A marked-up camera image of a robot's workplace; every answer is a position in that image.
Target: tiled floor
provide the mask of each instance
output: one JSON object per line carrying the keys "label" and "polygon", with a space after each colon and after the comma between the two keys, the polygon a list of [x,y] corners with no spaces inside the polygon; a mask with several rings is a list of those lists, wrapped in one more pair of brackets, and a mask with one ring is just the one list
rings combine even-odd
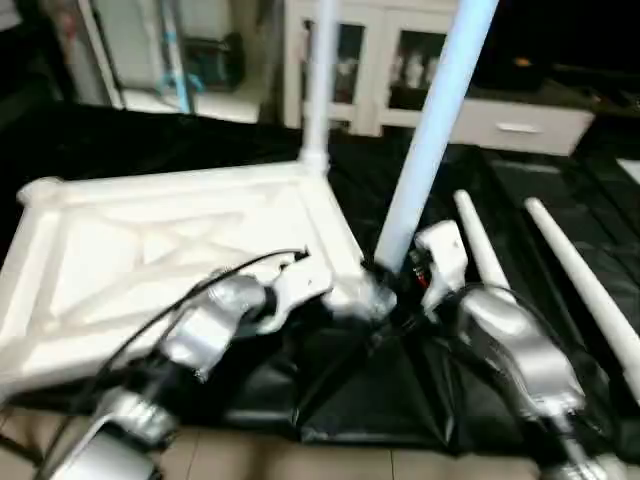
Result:
{"label": "tiled floor", "polygon": [[[46,445],[54,415],[14,410],[0,416],[5,435]],[[184,429],[159,458],[166,480],[533,480],[527,460],[468,456],[454,460],[417,451],[309,447],[242,433]],[[629,469],[629,479],[639,471]],[[2,478],[28,480],[24,461],[0,450]]]}

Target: white pole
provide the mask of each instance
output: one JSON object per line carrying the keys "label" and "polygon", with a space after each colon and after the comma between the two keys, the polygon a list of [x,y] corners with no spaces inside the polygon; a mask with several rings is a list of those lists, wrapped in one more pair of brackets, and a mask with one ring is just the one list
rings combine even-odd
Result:
{"label": "white pole", "polygon": [[489,31],[498,0],[461,0],[387,214],[375,260],[398,272]]}
{"label": "white pole", "polygon": [[337,49],[339,0],[318,0],[317,22],[312,31],[311,74],[307,76],[309,109],[305,111],[304,141],[299,160],[311,172],[324,175],[329,170],[327,142],[329,105]]}
{"label": "white pole", "polygon": [[537,198],[529,198],[525,206],[607,339],[624,369],[631,393],[640,403],[638,334],[542,202]]}
{"label": "white pole", "polygon": [[[471,252],[478,266],[480,278],[485,283],[510,288],[509,281],[502,271],[496,252],[491,246],[489,236],[480,221],[471,197],[465,190],[458,190],[453,198],[455,199],[456,207],[462,220],[462,226],[469,239]],[[496,291],[495,295],[507,301],[515,302],[513,296],[507,292]]]}

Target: wire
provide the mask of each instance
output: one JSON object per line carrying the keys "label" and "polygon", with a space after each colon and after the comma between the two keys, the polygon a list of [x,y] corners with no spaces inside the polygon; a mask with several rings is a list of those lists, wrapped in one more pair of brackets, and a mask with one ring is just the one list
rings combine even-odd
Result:
{"label": "wire", "polygon": [[[524,307],[525,310],[530,311],[539,324],[541,325],[546,324],[544,315],[542,315],[540,310],[538,310],[538,308],[533,304],[533,302],[527,299],[524,295],[522,295],[521,293],[509,287],[504,287],[502,285],[486,283],[486,282],[467,283],[460,290],[451,292],[449,295],[446,295],[445,297],[443,297],[439,302],[433,305],[429,309],[429,311],[425,312],[425,316],[427,318],[433,318],[434,316],[436,316],[435,310],[438,307],[440,307],[443,303],[450,302],[450,301],[461,302],[469,293],[471,293],[474,290],[500,290],[502,292],[508,293],[509,295],[513,296],[520,304],[522,304],[522,307]],[[403,337],[408,333],[411,333],[414,329],[418,328],[419,326],[420,326],[420,323],[413,320],[413,321],[406,322],[402,325],[399,325],[396,328],[400,329],[401,333],[399,336]],[[554,340],[557,340],[557,334],[555,333],[555,331],[551,330],[550,332],[546,332],[546,333],[549,333]]]}
{"label": "wire", "polygon": [[[280,255],[289,255],[289,254],[308,255],[308,252],[303,252],[301,250],[293,250],[293,249],[291,249],[291,250],[276,250],[274,252],[267,253],[267,254],[264,254],[264,255],[260,255],[259,257],[255,257],[254,259],[249,260],[249,261],[247,261],[247,262],[245,262],[245,263],[243,263],[241,265],[238,265],[237,267],[234,267],[231,270],[227,270],[227,271],[221,273],[220,275],[205,279],[205,280],[197,283],[196,285],[194,285],[185,295],[183,295],[181,298],[179,298],[178,300],[173,302],[168,307],[164,308],[160,313],[156,314],[153,318],[148,320],[138,330],[136,330],[136,332],[133,335],[131,335],[120,347],[118,347],[118,349],[115,352],[113,352],[111,354],[111,356],[107,360],[105,360],[102,363],[102,365],[98,369],[98,372],[93,376],[93,378],[81,390],[81,392],[76,397],[75,401],[73,401],[73,403],[71,405],[71,408],[69,409],[70,410],[69,414],[60,421],[54,436],[52,437],[51,441],[49,442],[49,446],[47,447],[46,451],[44,452],[44,455],[43,455],[43,458],[42,458],[42,462],[40,463],[40,466],[39,466],[38,470],[36,471],[35,475],[33,476],[33,480],[43,480],[44,479],[43,474],[44,474],[44,472],[46,470],[46,467],[50,463],[51,457],[53,456],[53,453],[55,452],[56,448],[60,444],[60,441],[62,440],[62,436],[64,435],[66,430],[71,425],[71,422],[74,420],[74,417],[80,414],[82,408],[87,403],[87,400],[91,397],[91,395],[93,394],[94,390],[97,389],[98,385],[104,379],[104,377],[106,377],[106,375],[109,373],[109,371],[111,370],[111,368],[112,368],[113,364],[116,362],[116,360],[118,360],[118,358],[120,358],[120,356],[122,356],[122,354],[127,350],[127,348],[129,348],[129,346],[133,342],[135,342],[142,334],[144,334],[147,330],[149,330],[151,327],[153,327],[156,323],[158,323],[164,317],[166,317],[170,313],[174,312],[175,310],[178,310],[186,301],[188,301],[188,300],[192,299],[193,297],[197,296],[198,294],[204,292],[207,288],[211,287],[212,285],[214,285],[214,284],[216,284],[218,282],[221,282],[222,280],[225,280],[226,278],[229,278],[232,275],[235,275],[240,270],[243,270],[244,268],[247,268],[247,267],[249,267],[249,266],[251,266],[251,265],[253,265],[255,263],[261,262],[261,261],[266,260],[266,259],[271,258],[271,257],[276,257],[276,256],[280,256]],[[170,322],[170,324],[167,326],[167,328],[160,335],[160,338],[154,343],[154,347],[153,347],[154,349],[157,348],[157,346],[160,344],[160,342],[164,338],[166,338],[166,336],[171,332],[171,330],[176,325],[176,323],[179,321],[179,319],[180,319],[180,317],[176,316],[176,318],[173,319]]]}

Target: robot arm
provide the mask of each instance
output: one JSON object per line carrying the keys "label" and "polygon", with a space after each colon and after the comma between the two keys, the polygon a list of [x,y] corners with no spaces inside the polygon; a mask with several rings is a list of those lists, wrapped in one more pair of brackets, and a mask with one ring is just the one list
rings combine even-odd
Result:
{"label": "robot arm", "polygon": [[[425,312],[464,287],[467,255],[454,222],[447,221],[416,236],[414,260],[429,263]],[[454,341],[465,356],[496,374],[499,391],[523,422],[545,425],[549,440],[565,458],[541,465],[545,478],[602,480],[604,469],[585,453],[571,424],[586,404],[584,392],[566,355],[543,332],[533,312],[500,291],[470,289],[453,305]]]}
{"label": "robot arm", "polygon": [[[465,288],[467,256],[454,222],[420,232],[416,247],[414,258],[429,266],[419,273],[429,277],[422,307],[430,312],[451,292]],[[179,399],[206,380],[234,339],[279,330],[293,308],[333,287],[326,268],[307,257],[285,268],[270,285],[238,274],[194,297],[176,313],[175,327],[146,359],[146,368],[104,395],[88,431],[41,478],[161,478],[148,452],[169,445],[178,427]],[[380,297],[388,311],[395,296],[389,297],[387,290],[366,289],[369,293],[354,296],[355,304],[375,304],[370,299]],[[454,309],[458,344],[497,374],[500,392],[523,422],[544,423],[550,426],[545,430],[549,439],[560,440],[566,460],[548,470],[541,465],[543,474],[561,480],[606,479],[571,427],[570,418],[586,402],[575,372],[535,315],[490,289],[466,291]]]}
{"label": "robot arm", "polygon": [[127,383],[103,396],[88,430],[40,478],[161,478],[148,452],[170,444],[180,398],[208,378],[234,339],[276,332],[295,307],[330,288],[329,271],[306,257],[270,285],[236,274],[201,292],[175,314],[174,328]]}

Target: glass cabinet door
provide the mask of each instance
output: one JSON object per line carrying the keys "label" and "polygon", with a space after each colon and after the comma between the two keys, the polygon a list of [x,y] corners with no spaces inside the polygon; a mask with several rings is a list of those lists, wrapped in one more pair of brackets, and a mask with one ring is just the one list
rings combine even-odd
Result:
{"label": "glass cabinet door", "polygon": [[377,128],[414,127],[435,76],[453,13],[387,13],[375,86]]}
{"label": "glass cabinet door", "polygon": [[[308,108],[316,4],[289,0],[287,9],[285,123],[300,127]],[[359,126],[365,112],[360,106],[370,102],[373,90],[382,14],[382,9],[369,7],[343,5],[339,9],[338,49],[333,66],[333,101],[329,118],[331,125],[340,125],[341,130],[363,133]]]}

